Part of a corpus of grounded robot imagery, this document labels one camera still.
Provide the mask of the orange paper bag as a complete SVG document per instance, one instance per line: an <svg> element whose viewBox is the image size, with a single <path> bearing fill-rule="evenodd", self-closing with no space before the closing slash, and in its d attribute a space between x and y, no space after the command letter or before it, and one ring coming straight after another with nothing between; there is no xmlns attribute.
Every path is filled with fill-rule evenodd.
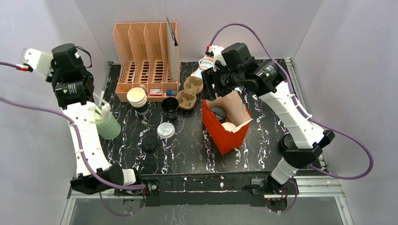
<svg viewBox="0 0 398 225"><path fill-rule="evenodd" d="M218 151L225 155L239 148L245 139L251 121L246 106L239 93L232 91L214 101L202 100L202 122L213 139ZM226 110L226 122L234 125L234 129L226 129L211 111L211 107L221 106Z"/></svg>

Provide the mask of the brown pulp cup carrier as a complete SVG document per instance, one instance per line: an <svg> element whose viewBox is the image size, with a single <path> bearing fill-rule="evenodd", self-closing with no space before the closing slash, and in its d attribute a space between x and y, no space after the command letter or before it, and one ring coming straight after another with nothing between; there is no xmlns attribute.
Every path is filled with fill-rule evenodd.
<svg viewBox="0 0 398 225"><path fill-rule="evenodd" d="M179 108L183 110L192 109L197 102L197 95L203 91L203 80L196 76L189 76L183 83L183 90L179 91L176 99Z"/></svg>

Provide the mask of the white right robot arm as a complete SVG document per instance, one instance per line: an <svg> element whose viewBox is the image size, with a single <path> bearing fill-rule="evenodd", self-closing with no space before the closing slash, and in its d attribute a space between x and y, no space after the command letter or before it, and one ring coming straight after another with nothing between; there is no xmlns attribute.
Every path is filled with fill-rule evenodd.
<svg viewBox="0 0 398 225"><path fill-rule="evenodd" d="M264 186L282 187L333 140L333 132L310 121L293 94L287 73L275 60L257 63L247 45L240 42L227 48L208 45L205 54L213 59L213 66L201 73L205 100L214 101L243 87L265 102L292 136L293 144L283 152L276 168L263 181Z"/></svg>

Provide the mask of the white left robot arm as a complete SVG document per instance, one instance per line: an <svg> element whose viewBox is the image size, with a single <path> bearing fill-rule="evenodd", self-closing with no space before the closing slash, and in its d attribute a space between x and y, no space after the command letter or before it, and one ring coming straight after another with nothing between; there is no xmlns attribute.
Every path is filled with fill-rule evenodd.
<svg viewBox="0 0 398 225"><path fill-rule="evenodd" d="M75 149L76 177L71 188L92 195L111 188L139 190L133 169L110 165L100 144L95 122L93 76L79 54L83 48L72 43L55 47L51 54L29 48L22 53L22 63L29 71L46 76L51 83L60 115L66 116Z"/></svg>

